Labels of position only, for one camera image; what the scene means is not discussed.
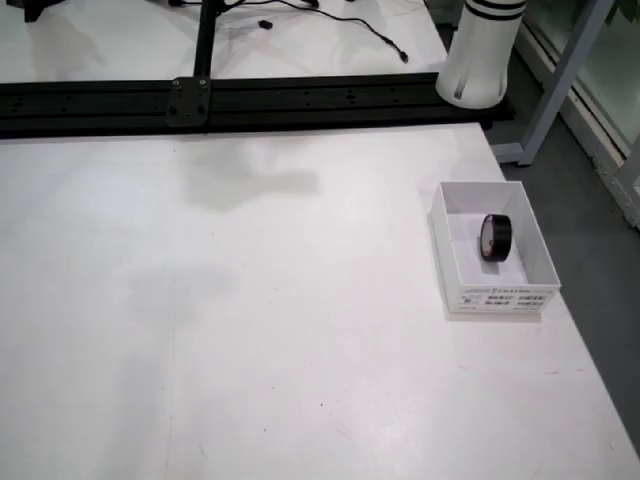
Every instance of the white cardboard box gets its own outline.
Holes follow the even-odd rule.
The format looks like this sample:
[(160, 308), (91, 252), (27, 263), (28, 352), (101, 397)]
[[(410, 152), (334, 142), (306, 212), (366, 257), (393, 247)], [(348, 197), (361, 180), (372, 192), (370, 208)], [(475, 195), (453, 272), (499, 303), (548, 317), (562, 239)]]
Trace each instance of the white cardboard box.
[[(485, 262), (478, 239), (485, 215), (508, 215), (509, 257)], [(521, 182), (442, 182), (431, 228), (451, 312), (538, 313), (560, 280)]]

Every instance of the tape roll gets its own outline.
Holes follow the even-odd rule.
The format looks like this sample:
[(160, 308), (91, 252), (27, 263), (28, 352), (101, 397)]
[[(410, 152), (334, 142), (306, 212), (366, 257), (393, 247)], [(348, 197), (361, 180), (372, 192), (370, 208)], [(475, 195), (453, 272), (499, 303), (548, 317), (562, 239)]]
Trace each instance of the tape roll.
[(511, 251), (513, 230), (506, 215), (492, 213), (484, 217), (480, 230), (480, 255), (486, 262), (504, 262)]

